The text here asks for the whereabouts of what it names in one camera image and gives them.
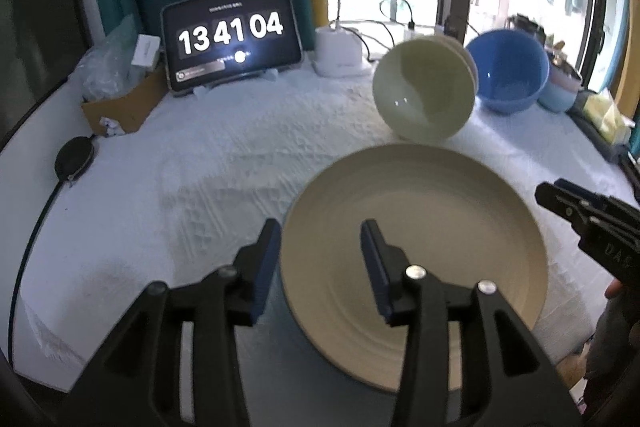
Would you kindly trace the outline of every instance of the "blue bowl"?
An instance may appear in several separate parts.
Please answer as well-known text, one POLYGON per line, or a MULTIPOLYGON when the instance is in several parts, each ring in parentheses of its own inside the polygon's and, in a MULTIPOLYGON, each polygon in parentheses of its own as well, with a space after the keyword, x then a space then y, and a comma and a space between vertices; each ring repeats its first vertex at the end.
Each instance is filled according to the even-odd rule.
POLYGON ((551 112, 565 112, 574 105, 577 96, 576 92, 567 91, 552 82, 547 82, 538 103, 551 112))
POLYGON ((520 30, 493 30, 466 47, 478 66, 478 98, 504 114, 535 103, 549 77, 549 60, 533 36, 520 30))

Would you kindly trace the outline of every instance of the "black cable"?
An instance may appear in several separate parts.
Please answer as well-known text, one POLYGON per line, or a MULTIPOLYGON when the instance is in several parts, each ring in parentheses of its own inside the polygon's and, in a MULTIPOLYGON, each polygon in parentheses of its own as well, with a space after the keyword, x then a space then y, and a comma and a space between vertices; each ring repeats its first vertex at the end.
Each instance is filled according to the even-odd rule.
POLYGON ((363 19, 363 22, 375 22, 376 24, 382 24, 382 27, 386 30, 386 32, 389 34, 389 38, 391 38, 391 47, 393 48, 396 45, 396 40, 394 39, 393 34, 391 33, 391 30, 389 28, 386 27, 386 24, 383 23, 382 21, 375 21, 373 19, 363 19))
POLYGON ((357 38, 359 38, 362 41, 362 44, 364 44, 364 47, 367 49, 367 62, 372 62, 371 60, 371 50, 369 49, 369 46, 367 45, 367 43, 364 41, 364 39, 362 38, 362 36, 354 29, 352 28, 345 28, 344 26, 341 26, 341 28, 343 30, 347 30, 348 32, 353 33, 354 35, 357 36, 357 38))
POLYGON ((387 46, 386 44, 383 44, 381 41, 379 41, 377 38, 372 37, 371 35, 367 35, 366 33, 360 32, 360 36, 361 37, 366 37, 367 39, 371 39, 374 42, 377 42, 378 44, 380 44, 380 46, 382 46, 384 49, 386 49, 387 51, 390 51, 391 48, 389 46, 387 46))
MULTIPOLYGON (((329 28, 331 27, 332 24, 335 24, 337 21, 329 21, 329 28)), ((391 33, 391 30, 388 28, 388 26, 386 26, 385 23, 383 23, 382 21, 376 21, 373 19, 356 19, 356 20, 349 20, 349 21, 341 21, 342 24, 358 24, 361 22, 375 22, 376 24, 382 24, 386 30, 386 32, 389 34, 389 37, 391 38, 391 47, 395 47, 396 45, 396 40, 394 39, 393 33, 391 33)))
POLYGON ((466 23, 467 26, 469 26, 473 31, 476 32, 476 35, 480 35, 480 32, 478 30, 476 30, 471 24, 469 24, 469 22, 466 23))
POLYGON ((27 261, 29 260, 29 256, 31 255, 31 250, 33 250, 33 245, 36 242, 36 238, 38 237, 38 233, 44 223, 47 214, 49 213, 49 209, 51 205, 56 200, 60 189, 62 188, 63 182, 58 182, 53 189, 47 203, 45 203, 42 212, 38 216, 38 220, 36 221, 35 226, 33 227, 33 231, 31 232, 31 236, 29 237, 29 241, 27 242, 27 247, 24 250, 24 254, 22 256, 22 261, 20 261, 20 267, 18 268, 18 273, 15 277, 15 285, 14 285, 14 293, 11 295, 11 307, 9 309, 9 338, 8 341, 8 353, 7 359, 11 368, 14 367, 14 322, 15 322, 15 307, 18 303, 18 295, 20 293, 20 284, 22 283, 22 276, 24 275, 24 270, 27 268, 27 261))
MULTIPOLYGON (((378 8, 380 9, 380 13, 382 13, 382 15, 384 15, 386 17, 386 13, 384 13, 382 11, 382 3, 384 1, 387 1, 387 0, 380 1, 380 4, 378 4, 378 8)), ((406 4, 406 6, 409 9, 409 15, 411 16, 411 20, 409 21, 409 23, 407 25, 407 28, 410 29, 410 30, 415 30, 414 11, 411 9, 411 5, 409 4, 409 2, 407 0, 401 0, 401 1, 406 4)))

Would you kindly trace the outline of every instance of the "ceramic plate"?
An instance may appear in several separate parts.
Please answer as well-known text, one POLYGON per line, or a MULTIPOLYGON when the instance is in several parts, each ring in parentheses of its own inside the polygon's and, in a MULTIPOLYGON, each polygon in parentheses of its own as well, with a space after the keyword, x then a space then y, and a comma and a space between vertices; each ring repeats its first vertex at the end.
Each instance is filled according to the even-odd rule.
MULTIPOLYGON (((546 298, 545 245, 529 209, 493 171, 459 153, 397 144, 347 156, 306 187, 287 216, 280 255, 289 306, 331 362, 370 385, 398 389, 406 328, 378 315, 360 252, 360 224, 444 282, 494 280, 532 328, 546 298)), ((450 387, 460 338, 450 335, 450 387)))

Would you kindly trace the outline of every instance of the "digital clock display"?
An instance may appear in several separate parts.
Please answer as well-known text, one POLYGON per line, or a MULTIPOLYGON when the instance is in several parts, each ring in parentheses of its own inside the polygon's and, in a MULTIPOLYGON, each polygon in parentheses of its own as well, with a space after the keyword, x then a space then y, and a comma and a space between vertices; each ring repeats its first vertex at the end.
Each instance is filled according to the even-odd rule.
POLYGON ((302 60, 291 0, 187 0, 161 18, 174 92, 302 60))

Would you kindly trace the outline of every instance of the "human hand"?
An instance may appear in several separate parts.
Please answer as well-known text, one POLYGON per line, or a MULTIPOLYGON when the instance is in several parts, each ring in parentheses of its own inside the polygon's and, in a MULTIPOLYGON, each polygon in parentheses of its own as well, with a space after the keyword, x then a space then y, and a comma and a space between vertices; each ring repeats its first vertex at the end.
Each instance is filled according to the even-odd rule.
MULTIPOLYGON (((625 290, 625 286, 618 279, 613 279, 607 290, 604 292, 604 296, 611 300, 615 299, 625 290)), ((629 332, 629 344, 636 349, 640 349, 640 321, 636 322, 631 331, 629 332)))

